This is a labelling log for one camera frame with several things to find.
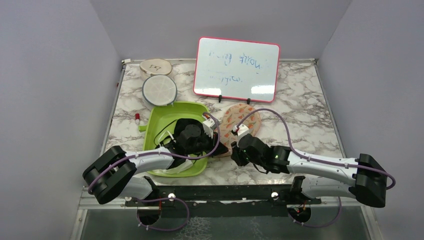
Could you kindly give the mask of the floral mesh laundry bag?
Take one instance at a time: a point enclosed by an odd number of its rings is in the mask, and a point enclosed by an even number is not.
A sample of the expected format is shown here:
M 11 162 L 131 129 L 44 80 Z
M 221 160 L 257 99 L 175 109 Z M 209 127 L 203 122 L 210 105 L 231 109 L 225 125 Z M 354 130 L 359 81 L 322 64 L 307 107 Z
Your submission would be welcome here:
M 254 111 L 255 108 L 244 103 L 239 103 L 229 107 L 224 116 L 222 117 L 219 125 L 220 142 L 227 147 L 228 152 L 219 155 L 219 157 L 227 157 L 232 153 L 231 143 L 237 140 L 237 137 L 231 133 L 231 130 L 237 125 L 245 116 Z M 250 115 L 243 124 L 250 129 L 250 134 L 255 136 L 261 127 L 261 117 L 258 112 Z

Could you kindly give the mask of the dark red bra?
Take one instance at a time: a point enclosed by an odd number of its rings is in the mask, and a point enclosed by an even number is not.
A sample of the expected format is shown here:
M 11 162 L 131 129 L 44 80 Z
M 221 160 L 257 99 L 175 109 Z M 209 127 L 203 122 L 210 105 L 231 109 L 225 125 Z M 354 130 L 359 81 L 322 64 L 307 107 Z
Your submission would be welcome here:
M 214 151 L 211 154 L 212 157 L 220 156 L 229 152 L 229 149 L 218 138 L 218 133 L 216 131 L 213 133 L 212 150 L 213 149 Z

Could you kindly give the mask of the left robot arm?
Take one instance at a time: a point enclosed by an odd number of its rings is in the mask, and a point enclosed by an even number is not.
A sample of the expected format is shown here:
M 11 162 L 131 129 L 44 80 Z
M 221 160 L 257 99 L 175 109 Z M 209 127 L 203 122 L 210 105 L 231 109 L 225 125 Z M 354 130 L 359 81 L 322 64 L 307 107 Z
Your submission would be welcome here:
M 82 174 L 88 185 L 87 192 L 93 195 L 101 205 L 117 197 L 129 197 L 140 200 L 144 205 L 152 205 L 158 198 L 156 185 L 144 176 L 137 174 L 154 170 L 189 169 L 194 161 L 209 157 L 222 147 L 219 130 L 210 136 L 210 126 L 202 126 L 199 137 L 206 147 L 198 153 L 189 153 L 189 147 L 181 145 L 175 136 L 166 145 L 154 150 L 125 152 L 119 145 L 109 148 Z

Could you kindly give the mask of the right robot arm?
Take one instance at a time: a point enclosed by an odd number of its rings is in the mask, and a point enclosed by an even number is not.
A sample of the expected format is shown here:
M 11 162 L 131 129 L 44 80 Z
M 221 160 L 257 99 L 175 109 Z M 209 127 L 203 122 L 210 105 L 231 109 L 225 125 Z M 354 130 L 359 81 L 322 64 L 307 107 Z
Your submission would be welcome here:
M 288 146 L 268 146 L 251 134 L 232 142 L 231 148 L 231 159 L 240 167 L 253 164 L 265 174 L 303 175 L 288 190 L 289 199 L 296 204 L 317 197 L 346 197 L 373 208 L 386 205 L 388 175 L 369 154 L 324 157 Z

